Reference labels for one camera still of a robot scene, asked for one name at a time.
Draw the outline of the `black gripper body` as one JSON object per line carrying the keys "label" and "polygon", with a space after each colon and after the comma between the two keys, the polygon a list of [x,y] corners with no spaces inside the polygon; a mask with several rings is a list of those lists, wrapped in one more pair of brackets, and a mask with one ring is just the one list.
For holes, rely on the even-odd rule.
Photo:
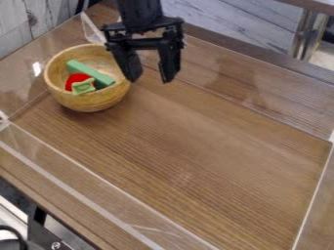
{"label": "black gripper body", "polygon": [[161,0],[115,1],[122,20],[101,28],[109,51],[185,48],[185,20],[164,14]]}

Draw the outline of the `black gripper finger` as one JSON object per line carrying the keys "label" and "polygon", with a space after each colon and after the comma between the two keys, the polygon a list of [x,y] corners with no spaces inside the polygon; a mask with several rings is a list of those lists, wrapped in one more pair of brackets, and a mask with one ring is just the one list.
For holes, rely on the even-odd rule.
{"label": "black gripper finger", "polygon": [[160,71],[162,81],[169,83],[174,80],[176,75],[181,70],[181,48],[180,45],[169,40],[162,40],[158,46],[160,54]]}
{"label": "black gripper finger", "polygon": [[107,48],[114,55],[126,78],[132,82],[137,82],[144,72],[137,50],[118,43],[109,43]]}

